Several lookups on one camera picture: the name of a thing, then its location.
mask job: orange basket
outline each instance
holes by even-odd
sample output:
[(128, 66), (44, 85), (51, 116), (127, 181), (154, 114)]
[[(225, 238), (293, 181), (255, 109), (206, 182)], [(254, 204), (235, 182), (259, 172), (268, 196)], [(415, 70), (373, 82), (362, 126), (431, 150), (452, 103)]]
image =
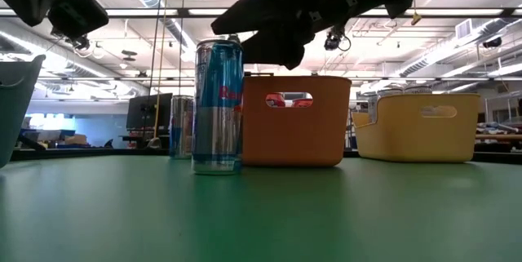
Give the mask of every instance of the orange basket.
[(465, 162), (473, 158), (480, 96), (391, 95), (377, 103), (377, 122), (352, 113), (364, 158), (393, 162)]
[[(352, 82), (339, 77), (249, 77), (244, 80), (243, 164), (332, 167), (343, 159)], [(307, 92), (307, 108), (272, 108), (267, 95)]]

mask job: table surface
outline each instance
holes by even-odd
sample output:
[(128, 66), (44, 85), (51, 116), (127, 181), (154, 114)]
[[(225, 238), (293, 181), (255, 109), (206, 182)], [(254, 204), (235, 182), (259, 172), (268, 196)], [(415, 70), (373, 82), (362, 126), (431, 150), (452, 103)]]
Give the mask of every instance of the table surface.
[(19, 162), (0, 170), (0, 261), (520, 261), (521, 192), (522, 167), (487, 163)]

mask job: energy drink can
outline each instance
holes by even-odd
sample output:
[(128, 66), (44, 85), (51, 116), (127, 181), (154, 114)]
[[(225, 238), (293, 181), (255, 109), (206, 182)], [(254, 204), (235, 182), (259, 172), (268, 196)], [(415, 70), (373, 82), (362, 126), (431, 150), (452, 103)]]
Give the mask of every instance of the energy drink can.
[(192, 155), (192, 116), (194, 98), (174, 95), (170, 104), (170, 156), (190, 159)]
[(192, 168), (197, 174), (231, 175), (241, 169), (243, 50), (233, 41), (200, 42)]

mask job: ceiling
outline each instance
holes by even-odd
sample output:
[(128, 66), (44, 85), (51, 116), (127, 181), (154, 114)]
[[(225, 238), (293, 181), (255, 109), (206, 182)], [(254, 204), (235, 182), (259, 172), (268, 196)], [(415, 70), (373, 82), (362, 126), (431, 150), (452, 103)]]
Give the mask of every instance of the ceiling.
[[(98, 0), (106, 8), (143, 8), (140, 0)], [(230, 7), (236, 0), (165, 0), (168, 7)], [(416, 5), (422, 7), (517, 7), (522, 0), (416, 0)], [(0, 8), (7, 7), (0, 0)], [(148, 75), (153, 71), (154, 76), (162, 77), (193, 77), (193, 53), (180, 55), (180, 46), (170, 33), (163, 29), (162, 23), (155, 19), (140, 19), (139, 17), (111, 19), (102, 29), (89, 33), (92, 48), (74, 55), (72, 47), (66, 42), (59, 41), (50, 35), (51, 24), (44, 20), (40, 25), (30, 28), (16, 19), (0, 20), (13, 24), (21, 30), (32, 33), (31, 41), (42, 39), (44, 42), (57, 43), (57, 48), (66, 49), (69, 53), (67, 61), (98, 65), (101, 70), (106, 69), (106, 76), (134, 77), (139, 72)], [(213, 19), (182, 19), (175, 20), (183, 31), (195, 42), (214, 37), (210, 24)], [(404, 65), (406, 61), (419, 57), (427, 51), (436, 50), (442, 42), (450, 40), (455, 34), (455, 26), (464, 20), (455, 18), (423, 19), (415, 26), (411, 20), (386, 19), (352, 19), (347, 24), (347, 35), (351, 38), (352, 47), (349, 51), (326, 51), (323, 47), (326, 32), (318, 33), (313, 42), (306, 45), (306, 53), (302, 64), (293, 71), (277, 65), (246, 65), (246, 69), (255, 72), (270, 72), (276, 75), (308, 75), (310, 72), (319, 72), (326, 75), (372, 77), (390, 73), (386, 67)], [(504, 38), (502, 49), (514, 47), (520, 43), (519, 34), (522, 26), (514, 24), (501, 34)], [(243, 33), (241, 39), (248, 38), (251, 33)], [(135, 51), (138, 55), (134, 62), (124, 61), (122, 50)], [(493, 53), (493, 50), (481, 48), (479, 55), (476, 48), (468, 47), (465, 51), (455, 53), (439, 64), (451, 65), (456, 69), (469, 64), (479, 58)], [(190, 88), (175, 87), (178, 82), (162, 82), (160, 92), (192, 92)]]

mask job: yellow basket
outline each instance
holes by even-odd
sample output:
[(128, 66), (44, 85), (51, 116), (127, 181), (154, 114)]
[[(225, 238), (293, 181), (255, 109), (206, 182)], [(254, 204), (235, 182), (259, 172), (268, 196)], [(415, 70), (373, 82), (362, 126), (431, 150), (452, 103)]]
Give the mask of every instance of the yellow basket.
[(391, 95), (377, 104), (377, 122), (353, 113), (364, 158), (393, 162), (465, 162), (473, 157), (479, 95)]

